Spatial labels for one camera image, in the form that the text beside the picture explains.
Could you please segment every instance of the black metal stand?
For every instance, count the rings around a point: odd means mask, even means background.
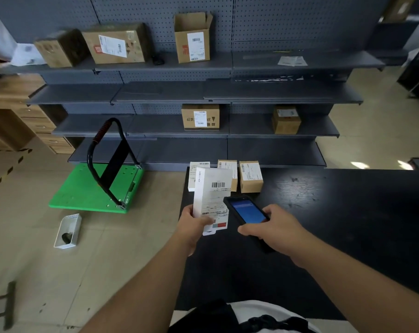
[[[0,296],[0,300],[6,299],[5,311],[0,313],[0,318],[5,317],[5,324],[3,330],[9,330],[13,327],[13,315],[14,315],[14,300],[15,300],[15,286],[16,282],[12,281],[8,284],[8,291],[3,296]]]

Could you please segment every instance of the desk surface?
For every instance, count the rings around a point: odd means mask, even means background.
[[[251,194],[258,206],[279,204],[314,235],[419,293],[419,171],[266,168],[262,175],[262,192]],[[188,172],[182,208],[194,199],[187,182]],[[230,215],[228,229],[199,240],[176,309],[254,299],[306,318],[343,319],[305,270],[262,253],[237,225]]]

